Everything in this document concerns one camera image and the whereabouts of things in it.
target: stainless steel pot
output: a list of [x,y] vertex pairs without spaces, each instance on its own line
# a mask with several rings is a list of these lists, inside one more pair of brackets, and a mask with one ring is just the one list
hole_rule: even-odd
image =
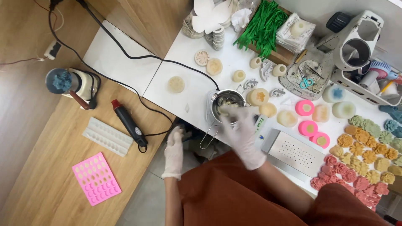
[[[209,109],[207,109],[207,111],[212,112],[212,115],[215,120],[212,122],[211,127],[209,127],[207,133],[205,134],[204,138],[200,142],[201,149],[206,149],[210,145],[212,140],[215,138],[215,136],[217,135],[218,131],[215,133],[215,135],[213,136],[213,138],[207,144],[206,147],[202,146],[202,143],[203,143],[205,137],[207,136],[207,134],[211,130],[211,128],[214,126],[215,122],[217,121],[219,124],[222,124],[222,121],[220,119],[221,113],[218,111],[218,107],[221,106],[221,102],[223,99],[230,100],[233,103],[238,104],[240,107],[248,107],[247,103],[246,103],[246,99],[237,90],[224,89],[224,90],[220,90],[220,91],[216,92],[214,95],[212,95],[212,97],[211,97],[212,104],[211,104],[211,107]],[[235,125],[236,123],[237,123],[237,120],[233,119],[233,121],[230,123],[230,125]]]

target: gloved hand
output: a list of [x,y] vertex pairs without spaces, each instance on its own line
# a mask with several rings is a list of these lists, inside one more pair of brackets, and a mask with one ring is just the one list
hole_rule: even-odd
[[181,169],[183,167],[183,130],[176,126],[170,132],[165,148],[165,172],[162,178],[175,177],[181,179]]
[[227,112],[230,117],[235,117],[238,120],[238,129],[235,131],[229,125],[230,119],[221,117],[224,133],[230,146],[248,170],[260,168],[267,156],[260,149],[254,147],[253,114],[246,107],[229,107]]

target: scissors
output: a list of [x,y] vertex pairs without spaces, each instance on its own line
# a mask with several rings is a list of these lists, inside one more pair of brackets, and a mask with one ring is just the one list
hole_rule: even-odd
[[299,72],[300,72],[300,76],[303,79],[303,81],[300,83],[300,88],[305,89],[305,88],[307,88],[309,86],[312,86],[314,84],[314,81],[312,79],[310,79],[310,78],[306,79],[306,77],[304,76],[302,70],[300,70],[300,68],[298,68],[298,69],[299,69]]

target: pink round soap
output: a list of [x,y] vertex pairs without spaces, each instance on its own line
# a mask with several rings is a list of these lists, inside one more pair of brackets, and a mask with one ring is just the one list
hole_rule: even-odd
[[296,113],[301,116],[309,116],[314,112],[314,104],[309,100],[302,100],[296,104]]
[[314,121],[303,121],[299,124],[299,133],[304,136],[312,137],[318,133],[318,125]]
[[329,146],[329,136],[325,133],[318,132],[314,136],[310,137],[310,141],[321,146],[322,148],[327,148]]

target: person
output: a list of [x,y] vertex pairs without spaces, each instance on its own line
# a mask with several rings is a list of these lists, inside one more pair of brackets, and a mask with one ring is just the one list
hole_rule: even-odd
[[233,151],[181,175],[182,131],[168,136],[165,171],[166,226],[212,225],[387,225],[339,184],[323,186],[314,200],[254,147],[254,123],[247,110],[230,113],[238,129],[222,118]]

